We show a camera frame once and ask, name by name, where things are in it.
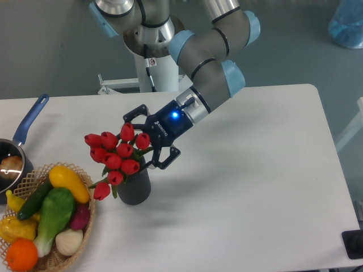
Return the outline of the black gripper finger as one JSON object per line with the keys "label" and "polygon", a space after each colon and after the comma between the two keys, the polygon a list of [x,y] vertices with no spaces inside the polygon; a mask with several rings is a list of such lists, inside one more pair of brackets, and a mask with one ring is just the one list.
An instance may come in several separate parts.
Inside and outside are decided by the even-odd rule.
{"label": "black gripper finger", "polygon": [[166,169],[180,154],[181,151],[173,144],[170,147],[154,145],[151,158],[147,162],[147,167],[150,169]]}
{"label": "black gripper finger", "polygon": [[134,130],[141,131],[143,133],[149,133],[150,128],[146,126],[145,122],[143,124],[134,124],[132,122],[135,118],[139,116],[147,117],[149,115],[150,113],[148,107],[145,104],[141,104],[140,106],[134,108],[123,116],[124,125],[131,124]]}

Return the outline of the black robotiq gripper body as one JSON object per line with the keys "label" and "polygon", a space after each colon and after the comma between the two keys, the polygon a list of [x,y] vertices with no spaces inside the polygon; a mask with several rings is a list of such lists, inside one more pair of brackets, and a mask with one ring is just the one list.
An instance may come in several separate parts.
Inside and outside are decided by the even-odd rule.
{"label": "black robotiq gripper body", "polygon": [[182,107],[172,100],[154,114],[148,114],[143,132],[150,137],[154,149],[170,147],[174,140],[184,134],[193,126],[192,121],[182,110]]}

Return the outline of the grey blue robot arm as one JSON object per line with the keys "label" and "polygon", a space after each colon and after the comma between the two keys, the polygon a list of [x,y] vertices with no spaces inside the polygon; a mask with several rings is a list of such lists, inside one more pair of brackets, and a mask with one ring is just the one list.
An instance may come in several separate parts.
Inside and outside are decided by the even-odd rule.
{"label": "grey blue robot arm", "polygon": [[146,166],[165,169],[180,154],[176,138],[201,121],[245,85],[238,66],[228,59],[254,42],[260,23],[238,1],[204,1],[213,28],[202,36],[185,30],[170,14],[169,1],[92,1],[90,11],[110,37],[122,36],[134,55],[136,83],[141,92],[174,92],[179,72],[192,82],[179,96],[150,114],[145,105],[124,116],[131,122],[144,115],[135,129],[150,136],[153,155]]}

